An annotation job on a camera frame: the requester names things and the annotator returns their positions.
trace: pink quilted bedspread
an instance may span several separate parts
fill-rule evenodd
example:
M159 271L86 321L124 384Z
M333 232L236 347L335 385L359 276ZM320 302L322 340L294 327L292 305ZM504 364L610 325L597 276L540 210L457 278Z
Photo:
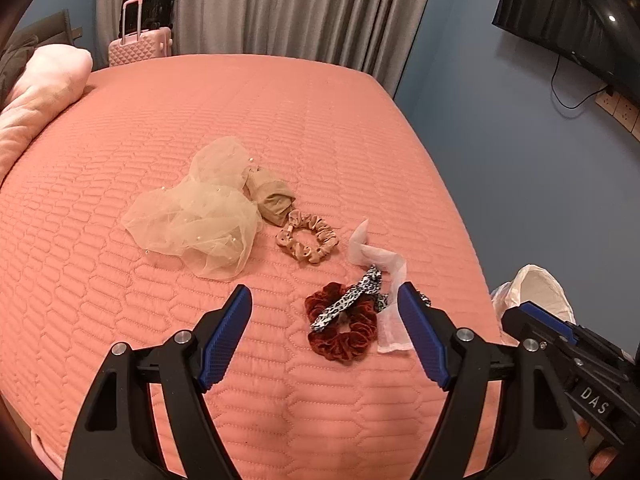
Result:
M96 72L88 86L0 189L0 388L9 402L63 456L114 342L160 344L244 283L254 312L206 397L243 478L408 479L444 395L413 352L374 346L350 366L313 353L304 298L361 277L344 248L369 218L369 243L401 253L434 306L490 340L498 330L455 206L385 91L352 70L259 56L154 59ZM290 184L299 208L336 228L342 250L302 265L274 243L279 228L265 226L244 271L223 283L136 246L120 224L136 195L174 186L199 149L229 135ZM180 470L158 390L154 407L168 464Z

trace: red velvet scrunchie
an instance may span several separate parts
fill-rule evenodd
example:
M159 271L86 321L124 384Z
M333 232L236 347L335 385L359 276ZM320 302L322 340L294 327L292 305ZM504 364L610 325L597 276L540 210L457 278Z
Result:
M341 283L329 283L305 300L305 310L313 323L321 312L331 306L348 290ZM374 310L374 298L362 294L347 310L350 332L339 332L336 317L320 332L309 333L309 344L314 352L329 361L349 362L365 354L378 335L378 318Z

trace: wall socket panel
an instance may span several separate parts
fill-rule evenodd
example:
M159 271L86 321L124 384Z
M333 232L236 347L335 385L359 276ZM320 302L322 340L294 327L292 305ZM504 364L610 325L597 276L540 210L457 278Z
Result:
M596 102L640 140L640 124L636 125L636 123L640 123L638 120L640 110L629 99L621 96L618 92L609 95L602 91L596 97Z

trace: suitcase handle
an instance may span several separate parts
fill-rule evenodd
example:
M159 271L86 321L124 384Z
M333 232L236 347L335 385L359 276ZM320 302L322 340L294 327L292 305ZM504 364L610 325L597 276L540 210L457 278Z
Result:
M140 41L140 33L142 32L142 0L127 0L122 4L122 41L121 45L125 44L125 17L127 14L127 6L129 4L138 4L138 28L136 29L136 41Z

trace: television screen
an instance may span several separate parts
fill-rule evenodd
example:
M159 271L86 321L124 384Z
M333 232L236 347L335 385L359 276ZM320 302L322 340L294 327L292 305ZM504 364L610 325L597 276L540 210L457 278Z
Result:
M500 0L494 25L574 60L640 105L640 0Z

